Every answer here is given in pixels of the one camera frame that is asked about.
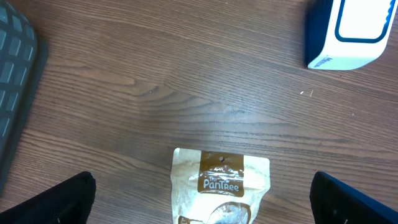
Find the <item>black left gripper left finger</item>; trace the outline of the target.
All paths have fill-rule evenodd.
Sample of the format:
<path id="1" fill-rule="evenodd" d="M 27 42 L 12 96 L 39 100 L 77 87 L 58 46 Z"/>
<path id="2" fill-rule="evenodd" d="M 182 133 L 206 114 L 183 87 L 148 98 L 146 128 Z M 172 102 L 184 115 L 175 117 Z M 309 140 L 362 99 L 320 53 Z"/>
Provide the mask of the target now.
<path id="1" fill-rule="evenodd" d="M 1 224 L 86 224 L 95 193 L 96 180 L 84 171 L 1 212 Z"/>

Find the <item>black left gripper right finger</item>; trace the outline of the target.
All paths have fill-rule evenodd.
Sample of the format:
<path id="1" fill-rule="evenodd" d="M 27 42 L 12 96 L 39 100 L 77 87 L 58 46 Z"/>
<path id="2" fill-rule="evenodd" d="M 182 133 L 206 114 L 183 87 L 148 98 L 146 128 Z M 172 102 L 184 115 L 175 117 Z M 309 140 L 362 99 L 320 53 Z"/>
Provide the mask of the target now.
<path id="1" fill-rule="evenodd" d="M 314 175 L 310 203 L 316 224 L 397 223 L 397 211 L 325 172 Z"/>

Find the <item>beige brown snack pouch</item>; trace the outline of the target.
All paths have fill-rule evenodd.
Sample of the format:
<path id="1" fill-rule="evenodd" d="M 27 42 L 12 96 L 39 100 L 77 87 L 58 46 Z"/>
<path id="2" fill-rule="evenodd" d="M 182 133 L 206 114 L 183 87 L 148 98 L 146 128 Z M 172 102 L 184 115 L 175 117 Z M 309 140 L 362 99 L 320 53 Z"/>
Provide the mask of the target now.
<path id="1" fill-rule="evenodd" d="M 176 148 L 170 180 L 174 223 L 250 224 L 271 187 L 270 161 Z"/>

